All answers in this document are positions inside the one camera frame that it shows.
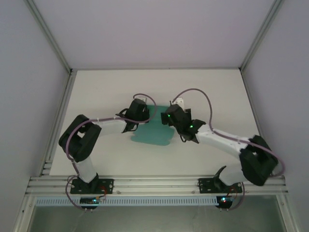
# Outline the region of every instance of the white wall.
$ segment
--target white wall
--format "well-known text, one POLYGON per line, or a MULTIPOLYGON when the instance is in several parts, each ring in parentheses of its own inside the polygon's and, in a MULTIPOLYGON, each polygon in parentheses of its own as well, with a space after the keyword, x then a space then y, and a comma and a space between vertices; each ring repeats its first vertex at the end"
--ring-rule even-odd
POLYGON ((35 0, 73 68, 239 67, 273 0, 35 0))
POLYGON ((309 1, 290 0, 245 73, 266 140, 286 163, 286 182, 309 228, 309 1))
POLYGON ((0 1, 0 225, 12 230, 67 74, 22 0, 0 1))

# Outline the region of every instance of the black mounting plate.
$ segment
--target black mounting plate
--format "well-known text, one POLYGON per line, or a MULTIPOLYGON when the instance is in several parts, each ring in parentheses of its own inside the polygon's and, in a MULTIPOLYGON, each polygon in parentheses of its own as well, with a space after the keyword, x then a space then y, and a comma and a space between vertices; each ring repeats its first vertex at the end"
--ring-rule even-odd
MULTIPOLYGON (((235 183, 232 185, 237 193, 242 193, 242 187, 240 183, 235 183)), ((235 193, 235 190, 231 188, 230 186, 226 186, 222 191, 218 190, 218 188, 214 185, 214 179, 213 178, 200 178, 198 179, 198 187, 199 187, 199 193, 235 193)))
POLYGON ((70 193, 71 194, 104 194, 104 190, 106 190, 106 194, 112 194, 112 190, 114 188, 114 180, 113 179, 98 179, 98 185, 94 191, 91 191, 84 181, 81 179, 74 179, 72 181, 72 186, 70 193))

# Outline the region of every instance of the glass panel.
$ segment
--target glass panel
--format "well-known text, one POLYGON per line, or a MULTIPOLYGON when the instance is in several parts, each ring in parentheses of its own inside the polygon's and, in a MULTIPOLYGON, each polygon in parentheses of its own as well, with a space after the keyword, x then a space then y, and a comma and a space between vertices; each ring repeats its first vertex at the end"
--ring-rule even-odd
POLYGON ((285 232, 274 196, 248 196, 230 212, 214 206, 36 207, 29 232, 285 232))

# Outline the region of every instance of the cable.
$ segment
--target cable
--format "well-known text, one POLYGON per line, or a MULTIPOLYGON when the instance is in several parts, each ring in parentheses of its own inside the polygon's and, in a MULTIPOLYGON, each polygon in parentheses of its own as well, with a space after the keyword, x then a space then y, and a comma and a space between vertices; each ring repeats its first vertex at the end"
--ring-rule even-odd
POLYGON ((183 143, 187 142, 187 140, 184 139, 181 135, 180 135, 180 139, 182 140, 183 143))
POLYGON ((73 200, 72 198, 70 197, 69 193, 68 193, 68 187, 69 187, 69 183, 70 181, 72 181, 74 178, 77 178, 78 176, 77 175, 74 175, 72 176, 71 178, 68 177, 68 182, 66 184, 66 188, 65 188, 65 192, 66 192, 66 196, 68 198, 68 200, 71 202, 72 205, 74 205, 76 208, 80 209, 80 210, 83 210, 83 211, 87 211, 87 209, 83 209, 81 206, 77 205, 73 200))
POLYGON ((68 182, 69 184, 72 184, 72 183, 70 183, 70 181, 69 181, 69 178, 71 178, 72 176, 75 176, 75 175, 69 175, 68 178, 67 178, 67 182, 68 182))
POLYGON ((72 198, 70 197, 69 193, 68 193, 68 186, 69 184, 71 184, 70 182, 74 179, 74 178, 77 178, 79 177, 80 173, 77 169, 77 166, 74 162, 74 159, 69 155, 69 144, 70 144, 70 141, 73 137, 73 135, 78 131, 78 129, 80 127, 82 127, 83 125, 87 124, 87 123, 90 123, 90 122, 96 122, 96 121, 99 121, 99 122, 105 122, 105 121, 111 121, 111 120, 123 120, 123 121, 129 121, 129 122, 134 122, 134 123, 146 123, 146 122, 149 122, 150 120, 152 120, 154 117, 155 117, 155 114, 157 112, 157 105, 154 101, 154 99, 152 97, 150 97, 149 95, 147 94, 143 94, 143 93, 137 93, 135 95, 133 95, 133 98, 135 98, 136 96, 138 95, 142 95, 142 96, 145 96, 147 98, 149 98, 153 103, 154 103, 154 113, 151 117, 149 117, 149 119, 147 120, 144 120, 144 121, 135 121, 135 120, 131 120, 131 119, 127 119, 127 118, 121 118, 121 117, 110 117, 110 118, 101 118, 101 119, 89 119, 85 122, 82 122, 81 124, 79 124, 73 131, 72 133, 69 135, 69 138, 67 140, 67 143, 66 143, 66 155, 67 155, 67 158, 71 161, 72 165, 73 165, 73 168, 75 169, 77 175, 74 175, 72 178, 70 178, 70 176, 68 177, 67 179, 67 184, 66 184, 66 188, 65 188, 65 193, 66 193, 66 196, 68 197, 69 201, 72 203, 72 205, 74 205, 76 208, 78 209, 81 209, 81 210, 84 210, 84 211, 88 211, 87 209, 83 209, 81 206, 77 205, 73 200, 72 198))
POLYGON ((210 108, 210 117, 209 117, 208 125, 209 125, 210 130, 211 130, 213 133, 215 133, 216 135, 219 135, 219 136, 221 136, 221 137, 223 137, 223 138, 226 138, 226 139, 235 141, 235 142, 240 142, 240 143, 245 143, 245 144, 248 144, 248 145, 251 145, 251 146, 255 146, 255 147, 257 147, 257 148, 259 148, 259 149, 261 149, 261 150, 263 150, 263 151, 265 151, 265 152, 270 153, 271 155, 273 155, 273 156, 281 163, 281 166, 282 166, 281 171, 280 171, 279 173, 273 175, 272 177, 280 176, 280 175, 282 175, 282 174, 284 173, 284 171, 285 171, 285 164, 284 164, 284 162, 283 162, 273 151, 271 151, 271 150, 269 150, 269 149, 267 149, 267 148, 265 148, 265 147, 263 147, 263 146, 261 146, 261 145, 258 145, 258 144, 255 144, 255 143, 252 143, 252 142, 249 142, 249 141, 238 140, 238 139, 235 139, 235 138, 233 138, 233 137, 226 136, 226 135, 221 134, 221 133, 219 133, 219 132, 217 132, 217 131, 215 131, 215 130, 213 129, 212 124, 211 124, 211 121, 212 121, 212 105, 211 105, 211 101, 210 101, 209 97, 207 96, 207 94, 206 94, 203 90, 198 89, 198 88, 189 88, 189 89, 186 89, 186 90, 182 91, 181 93, 179 93, 179 94, 173 99, 172 103, 173 103, 177 98, 179 98, 182 94, 184 94, 184 93, 186 93, 186 92, 188 92, 188 91, 192 91, 192 90, 201 92, 201 93, 206 97, 206 99, 207 99, 207 101, 208 101, 208 105, 209 105, 209 108, 210 108))
POLYGON ((101 188, 102 190, 104 190, 104 195, 99 196, 99 198, 104 197, 104 200, 106 200, 106 193, 107 193, 107 190, 106 190, 106 188, 105 188, 103 185, 100 186, 100 188, 101 188))
POLYGON ((232 208, 229 208, 227 211, 231 211, 231 210, 237 209, 238 207, 240 207, 240 205, 245 200, 245 185, 243 184, 243 182, 241 183, 241 185, 242 185, 242 197, 241 197, 240 201, 237 203, 237 205, 235 205, 232 208))
POLYGON ((231 190, 234 190, 235 191, 235 193, 236 193, 236 197, 234 197, 234 200, 237 198, 237 195, 238 195, 238 192, 237 192, 237 189, 234 187, 234 186, 231 186, 230 187, 230 190, 229 190, 229 192, 228 192, 228 194, 225 196, 225 197, 228 197, 228 195, 230 194, 230 193, 232 193, 232 191, 231 190))

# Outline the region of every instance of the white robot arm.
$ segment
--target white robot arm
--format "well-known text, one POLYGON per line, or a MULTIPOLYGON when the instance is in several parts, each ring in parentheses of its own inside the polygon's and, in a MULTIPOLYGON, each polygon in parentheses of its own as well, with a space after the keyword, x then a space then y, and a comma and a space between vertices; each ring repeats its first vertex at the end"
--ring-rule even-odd
POLYGON ((95 186, 98 180, 98 174, 90 158, 90 154, 98 137, 114 133, 135 131, 139 125, 137 122, 147 121, 149 119, 149 109, 144 101, 134 99, 129 108, 122 110, 119 114, 116 114, 116 116, 115 118, 117 120, 89 121, 86 116, 78 115, 59 139, 59 145, 62 147, 63 151, 66 152, 66 145, 69 137, 72 136, 71 134, 76 128, 79 128, 69 141, 68 152, 73 158, 70 159, 76 172, 79 174, 79 179, 89 186, 95 186))
POLYGON ((227 165, 219 169, 212 180, 217 192, 224 192, 229 186, 243 181, 262 186, 278 164, 278 160, 273 155, 250 145, 255 144, 269 149, 261 136, 244 138, 211 129, 204 121, 192 120, 191 110, 183 110, 178 104, 171 105, 165 113, 161 113, 161 119, 162 124, 175 127, 183 142, 193 141, 211 145, 240 161, 239 164, 227 165))

